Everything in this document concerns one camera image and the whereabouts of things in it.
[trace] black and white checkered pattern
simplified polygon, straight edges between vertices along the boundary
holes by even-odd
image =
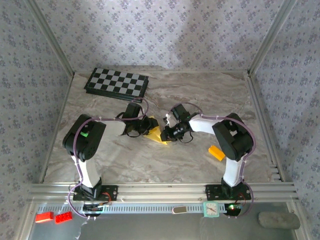
[[[143,97],[147,85],[147,76],[95,68],[84,88],[90,94],[132,100]]]

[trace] yellow block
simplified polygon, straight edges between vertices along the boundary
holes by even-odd
[[[156,126],[155,128],[149,130],[149,134],[148,135],[143,135],[143,136],[145,138],[151,139],[151,140],[153,140],[153,141],[155,141],[157,143],[161,143],[161,144],[167,145],[166,141],[161,141],[160,134],[161,134],[160,127]]]
[[[222,161],[226,156],[223,151],[221,151],[219,148],[217,148],[214,145],[212,145],[208,151],[219,161]]]

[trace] red lego brick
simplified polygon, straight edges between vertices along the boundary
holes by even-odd
[[[54,219],[54,213],[52,211],[40,213],[35,216],[35,222],[38,224],[49,222],[53,219]]]
[[[68,211],[65,213],[62,213],[60,215],[55,216],[55,224],[62,224],[66,221],[72,220],[72,212]]]

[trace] teal clock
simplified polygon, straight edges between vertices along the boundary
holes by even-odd
[[[219,217],[219,205],[216,201],[205,201],[203,203],[203,215],[205,218]]]

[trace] gray marble floor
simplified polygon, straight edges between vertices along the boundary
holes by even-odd
[[[149,76],[145,94],[149,116],[162,118],[178,102],[199,105],[206,115],[225,116],[237,113],[255,133],[257,148],[248,159],[245,179],[269,182],[271,171],[267,151],[258,126],[254,107],[241,74],[137,72]],[[64,109],[55,144],[49,159],[45,182],[73,182],[78,179],[71,157],[62,140],[80,114],[92,117],[115,117],[124,111],[127,101],[85,93],[87,75],[76,74]],[[211,145],[219,146],[213,135],[195,132],[194,140],[163,145],[145,137],[107,136],[102,138],[96,155],[98,172],[104,183],[120,182],[220,182],[225,161],[208,153]]]

